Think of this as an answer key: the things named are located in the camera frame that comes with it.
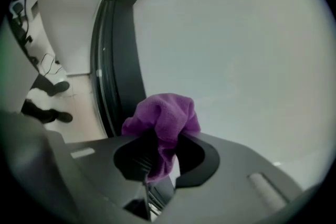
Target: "purple cloth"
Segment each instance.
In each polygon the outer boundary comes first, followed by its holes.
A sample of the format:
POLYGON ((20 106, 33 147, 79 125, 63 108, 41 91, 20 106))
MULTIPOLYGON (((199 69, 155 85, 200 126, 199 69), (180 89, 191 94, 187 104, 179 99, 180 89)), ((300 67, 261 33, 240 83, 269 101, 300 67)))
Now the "purple cloth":
POLYGON ((161 180, 171 172, 180 133, 196 134, 201 130, 194 101, 174 93, 152 95, 138 104, 134 116, 125 120, 121 133, 141 136, 152 129, 158 139, 159 159, 147 182, 161 180))

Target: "tiled floor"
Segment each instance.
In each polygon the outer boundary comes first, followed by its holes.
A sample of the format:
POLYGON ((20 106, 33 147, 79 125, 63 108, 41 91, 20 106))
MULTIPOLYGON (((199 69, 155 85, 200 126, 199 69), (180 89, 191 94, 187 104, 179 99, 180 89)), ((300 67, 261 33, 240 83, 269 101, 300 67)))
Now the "tiled floor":
POLYGON ((27 45, 27 49, 30 55, 39 59, 38 68, 40 73, 45 74, 50 68, 46 78, 53 84, 60 81, 68 81, 70 83, 70 88, 66 92, 57 94, 54 97, 49 97, 47 93, 38 89, 32 89, 28 93, 27 98, 32 99, 38 107, 42 109, 54 108, 59 111, 69 112, 73 116, 73 121, 70 123, 62 123, 55 120, 45 124, 46 129, 61 133, 66 143, 106 138, 107 136, 102 129, 96 112, 89 76, 67 77, 61 65, 57 65, 55 62, 52 63, 55 54, 44 32, 39 15, 31 25, 29 33, 33 37, 33 42, 27 45))

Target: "person's leg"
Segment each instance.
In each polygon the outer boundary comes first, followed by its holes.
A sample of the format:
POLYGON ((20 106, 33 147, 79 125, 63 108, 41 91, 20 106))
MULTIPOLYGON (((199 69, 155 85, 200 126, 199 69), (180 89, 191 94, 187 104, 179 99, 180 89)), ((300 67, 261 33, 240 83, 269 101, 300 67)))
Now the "person's leg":
POLYGON ((72 121, 72 115, 67 112, 60 112, 55 109, 43 110, 38 108, 29 100, 25 100, 25 103, 21 109, 21 112, 25 115, 32 116, 41 121, 41 123, 49 123, 54 120, 59 120, 65 123, 72 121))
POLYGON ((42 91, 45 91, 49 96, 54 96, 56 93, 68 90, 69 87, 70 84, 67 81, 62 81, 53 85, 52 82, 48 80, 46 77, 42 76, 41 74, 38 74, 31 88, 40 89, 42 91))

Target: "black pants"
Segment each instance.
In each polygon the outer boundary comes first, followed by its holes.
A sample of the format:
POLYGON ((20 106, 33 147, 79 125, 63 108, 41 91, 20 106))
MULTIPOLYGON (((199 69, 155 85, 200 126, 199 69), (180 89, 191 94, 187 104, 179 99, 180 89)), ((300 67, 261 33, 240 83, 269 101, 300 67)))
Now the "black pants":
POLYGON ((54 109, 40 109, 34 103, 27 99, 22 106, 21 112, 27 116, 32 116, 40 120, 43 124, 54 121, 58 116, 57 111, 55 111, 54 109))
POLYGON ((48 80, 46 77, 42 76, 41 74, 38 74, 31 88, 32 89, 37 88, 42 91, 45 91, 48 95, 54 95, 56 91, 52 82, 48 80))

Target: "shoe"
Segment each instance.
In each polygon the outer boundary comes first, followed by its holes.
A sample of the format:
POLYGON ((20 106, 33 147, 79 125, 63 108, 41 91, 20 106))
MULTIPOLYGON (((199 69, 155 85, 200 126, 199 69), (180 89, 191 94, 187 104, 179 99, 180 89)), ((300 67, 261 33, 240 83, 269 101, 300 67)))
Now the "shoe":
POLYGON ((52 93, 48 93, 48 95, 52 97, 57 93, 65 92, 69 88, 70 88, 70 84, 67 81, 61 81, 54 85, 54 91, 52 93))
POLYGON ((50 109, 49 111, 54 113, 56 115, 56 120, 61 122, 69 123, 73 120, 72 115, 68 112, 59 112, 55 109, 50 109))

